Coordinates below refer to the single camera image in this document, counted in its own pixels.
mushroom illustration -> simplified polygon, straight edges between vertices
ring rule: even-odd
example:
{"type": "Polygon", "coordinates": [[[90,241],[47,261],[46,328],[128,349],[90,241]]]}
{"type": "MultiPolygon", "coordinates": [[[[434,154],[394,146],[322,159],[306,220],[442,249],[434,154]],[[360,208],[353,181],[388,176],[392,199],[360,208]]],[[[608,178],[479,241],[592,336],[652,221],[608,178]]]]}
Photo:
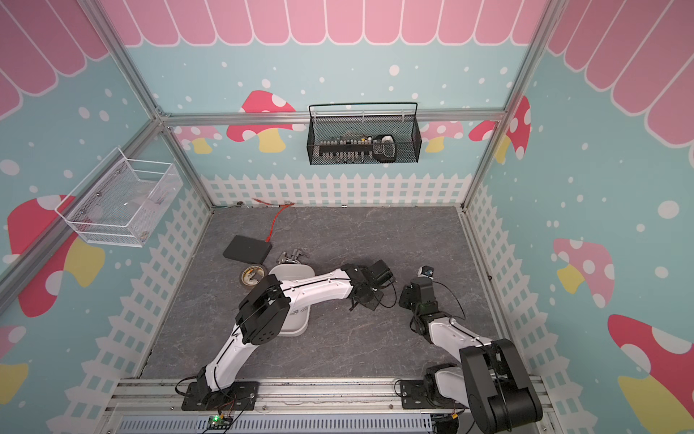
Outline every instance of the mushroom illustration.
{"type": "MultiPolygon", "coordinates": [[[[494,123],[492,121],[484,121],[477,125],[470,132],[470,140],[479,142],[480,140],[485,140],[491,137],[491,131],[494,128],[493,124],[494,123]]],[[[520,104],[518,105],[518,110],[516,110],[514,118],[511,119],[509,129],[506,130],[506,135],[501,140],[499,149],[497,149],[496,153],[494,154],[494,158],[496,158],[496,161],[501,164],[506,163],[506,151],[508,150],[509,145],[513,144],[517,159],[522,160],[523,156],[525,155],[525,151],[527,150],[527,143],[529,139],[530,101],[527,100],[527,97],[523,97],[523,99],[520,100],[520,104]]]]}
{"type": "Polygon", "coordinates": [[[222,137],[213,126],[177,126],[173,133],[186,151],[191,149],[192,143],[195,153],[212,153],[212,148],[205,139],[221,140],[222,137]]]}
{"type": "MultiPolygon", "coordinates": [[[[0,359],[26,334],[23,326],[0,327],[0,359]]],[[[29,373],[26,363],[19,365],[0,365],[0,404],[9,403],[29,373]]]]}
{"type": "MultiPolygon", "coordinates": [[[[57,217],[55,207],[65,196],[43,196],[17,206],[7,217],[8,235],[12,255],[5,262],[14,261],[41,232],[57,217]]],[[[46,313],[56,302],[63,272],[71,273],[82,287],[91,285],[105,262],[105,251],[93,247],[71,234],[58,248],[33,279],[19,293],[19,307],[27,317],[46,313]]]]}
{"type": "Polygon", "coordinates": [[[463,124],[458,121],[429,122],[419,130],[422,141],[428,142],[424,152],[443,151],[443,138],[461,139],[465,135],[463,124]]]}
{"type": "Polygon", "coordinates": [[[557,276],[570,294],[575,294],[581,283],[586,282],[596,306],[607,306],[614,291],[614,265],[612,257],[601,244],[557,238],[555,255],[568,265],[557,271],[557,276]]]}
{"type": "MultiPolygon", "coordinates": [[[[278,113],[295,112],[294,107],[284,99],[264,90],[254,90],[246,98],[240,112],[246,113],[278,113]]],[[[260,139],[260,152],[282,152],[287,147],[280,137],[278,128],[285,130],[304,131],[304,124],[286,125],[231,125],[226,130],[226,136],[234,142],[245,142],[256,135],[260,139]]]]}
{"type": "Polygon", "coordinates": [[[624,354],[649,374],[646,378],[618,379],[646,430],[675,434],[694,428],[692,343],[622,315],[610,315],[607,328],[624,354]]]}

white picket fence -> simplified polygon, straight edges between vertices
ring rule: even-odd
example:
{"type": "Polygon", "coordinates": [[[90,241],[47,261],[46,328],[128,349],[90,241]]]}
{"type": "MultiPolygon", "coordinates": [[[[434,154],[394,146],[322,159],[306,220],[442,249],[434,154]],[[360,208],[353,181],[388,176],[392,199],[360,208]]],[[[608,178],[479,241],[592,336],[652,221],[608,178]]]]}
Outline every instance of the white picket fence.
{"type": "Polygon", "coordinates": [[[67,410],[46,421],[51,432],[94,432],[118,381],[135,375],[144,363],[209,215],[193,190],[185,190],[178,203],[180,209],[173,211],[173,220],[165,223],[166,233],[158,234],[159,246],[149,249],[152,258],[140,263],[142,276],[130,281],[133,293],[121,297],[121,314],[108,318],[111,333],[96,339],[98,356],[82,363],[82,384],[65,390],[70,400],[67,410]]]}
{"type": "Polygon", "coordinates": [[[461,203],[472,183],[472,174],[458,178],[455,174],[444,178],[443,174],[432,178],[428,174],[417,178],[397,175],[389,178],[383,175],[376,178],[373,174],[366,178],[356,175],[347,178],[342,175],[333,178],[328,175],[311,178],[299,175],[293,179],[271,176],[265,179],[258,175],[251,179],[244,175],[237,180],[229,175],[227,179],[215,176],[213,180],[202,177],[205,188],[210,193],[215,205],[233,205],[243,202],[246,206],[262,206],[253,198],[269,203],[283,204],[293,202],[297,205],[341,206],[341,205],[393,205],[393,206],[427,206],[461,203]]]}
{"type": "Polygon", "coordinates": [[[581,405],[583,387],[569,379],[566,368],[570,360],[559,355],[557,335],[547,332],[548,314],[537,307],[538,294],[530,290],[530,276],[521,272],[521,260],[514,256],[515,244],[508,243],[509,232],[502,229],[503,219],[497,217],[486,185],[477,190],[468,213],[492,270],[494,288],[504,304],[511,333],[522,344],[519,350],[526,365],[533,374],[542,376],[564,432],[593,434],[598,418],[581,405]]]}

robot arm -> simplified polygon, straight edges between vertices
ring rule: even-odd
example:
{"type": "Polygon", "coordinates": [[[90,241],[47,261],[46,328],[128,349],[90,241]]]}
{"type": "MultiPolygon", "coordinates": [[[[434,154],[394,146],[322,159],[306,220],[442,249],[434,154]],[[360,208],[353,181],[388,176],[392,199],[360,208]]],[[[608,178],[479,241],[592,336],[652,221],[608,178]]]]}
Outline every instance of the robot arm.
{"type": "Polygon", "coordinates": [[[393,274],[382,260],[370,267],[347,264],[330,273],[297,281],[279,281],[265,276],[239,304],[236,324],[226,343],[197,376],[195,400],[206,403],[211,393],[226,389],[236,379],[252,352],[277,337],[287,314],[327,300],[352,300],[352,309],[362,304],[378,306],[381,289],[393,274]]]}
{"type": "Polygon", "coordinates": [[[439,311],[433,269],[422,267],[403,289],[400,306],[414,316],[410,328],[460,362],[427,369],[425,388],[436,404],[446,398],[470,408],[485,434],[511,430],[542,419],[542,407],[513,342],[491,340],[439,311]]]}

white wire basket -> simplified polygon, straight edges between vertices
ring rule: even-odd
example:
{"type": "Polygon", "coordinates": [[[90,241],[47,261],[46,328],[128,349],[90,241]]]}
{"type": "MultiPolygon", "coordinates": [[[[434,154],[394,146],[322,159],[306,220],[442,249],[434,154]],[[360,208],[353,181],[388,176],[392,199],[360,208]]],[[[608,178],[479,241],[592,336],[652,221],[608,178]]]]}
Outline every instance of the white wire basket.
{"type": "Polygon", "coordinates": [[[116,148],[56,206],[56,213],[88,243],[143,247],[182,187],[173,163],[133,160],[116,148]],[[110,161],[82,199],[67,203],[110,161]]]}

metal wire basket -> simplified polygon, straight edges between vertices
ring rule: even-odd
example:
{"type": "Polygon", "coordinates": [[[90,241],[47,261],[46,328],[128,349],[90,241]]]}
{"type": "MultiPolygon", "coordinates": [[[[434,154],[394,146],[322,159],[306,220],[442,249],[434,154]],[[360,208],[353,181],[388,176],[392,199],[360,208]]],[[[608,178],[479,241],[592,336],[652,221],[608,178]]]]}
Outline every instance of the metal wire basket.
{"type": "Polygon", "coordinates": [[[133,160],[116,148],[56,206],[56,213],[86,242],[142,247],[182,187],[173,163],[133,160]],[[104,175],[66,207],[108,161],[113,163],[104,175]]]}
{"type": "Polygon", "coordinates": [[[315,104],[308,109],[312,165],[419,161],[417,103],[315,104]]]}

